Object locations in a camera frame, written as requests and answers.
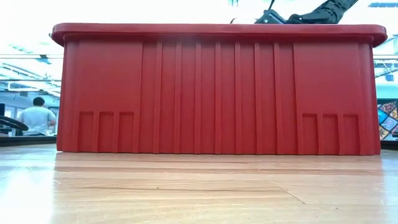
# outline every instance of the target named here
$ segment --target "bin lip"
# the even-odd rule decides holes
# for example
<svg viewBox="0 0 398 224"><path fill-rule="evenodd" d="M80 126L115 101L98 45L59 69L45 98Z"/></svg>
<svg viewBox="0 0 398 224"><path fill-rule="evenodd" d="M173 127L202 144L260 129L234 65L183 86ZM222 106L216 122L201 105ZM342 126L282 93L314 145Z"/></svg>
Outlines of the bin lip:
<svg viewBox="0 0 398 224"><path fill-rule="evenodd" d="M95 24L61 23L53 27L51 38L64 46L66 34L249 34L249 35L370 35L373 47L387 40L380 25L320 24Z"/></svg>

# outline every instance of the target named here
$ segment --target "white t-shirt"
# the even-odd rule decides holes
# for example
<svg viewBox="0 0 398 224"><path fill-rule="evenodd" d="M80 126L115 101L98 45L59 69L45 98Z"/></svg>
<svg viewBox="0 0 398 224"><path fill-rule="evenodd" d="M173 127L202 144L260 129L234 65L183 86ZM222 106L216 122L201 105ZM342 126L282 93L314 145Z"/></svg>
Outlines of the white t-shirt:
<svg viewBox="0 0 398 224"><path fill-rule="evenodd" d="M55 120L55 114L41 106L27 108L19 115L19 121L26 124L29 128L28 131L24 131L25 136L34 134L47 135L50 121Z"/></svg>

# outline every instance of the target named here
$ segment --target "person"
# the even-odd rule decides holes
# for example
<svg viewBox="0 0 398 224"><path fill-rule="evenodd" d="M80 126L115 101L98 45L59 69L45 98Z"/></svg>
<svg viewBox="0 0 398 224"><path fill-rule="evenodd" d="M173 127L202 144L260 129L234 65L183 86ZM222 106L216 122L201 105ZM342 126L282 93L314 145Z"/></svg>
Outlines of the person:
<svg viewBox="0 0 398 224"><path fill-rule="evenodd" d="M26 124L29 130L24 131L24 136L46 136L49 126L56 124L55 114L44 108L44 99L36 97L33 100L33 107L25 109L19 115L19 121Z"/></svg>

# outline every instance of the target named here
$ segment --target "plastic storage container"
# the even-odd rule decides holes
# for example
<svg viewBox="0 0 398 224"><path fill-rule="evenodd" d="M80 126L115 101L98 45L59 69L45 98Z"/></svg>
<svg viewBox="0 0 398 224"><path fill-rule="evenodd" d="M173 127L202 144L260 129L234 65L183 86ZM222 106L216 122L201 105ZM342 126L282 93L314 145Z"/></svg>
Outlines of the plastic storage container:
<svg viewBox="0 0 398 224"><path fill-rule="evenodd" d="M380 154L376 25L58 24L65 152Z"/></svg>

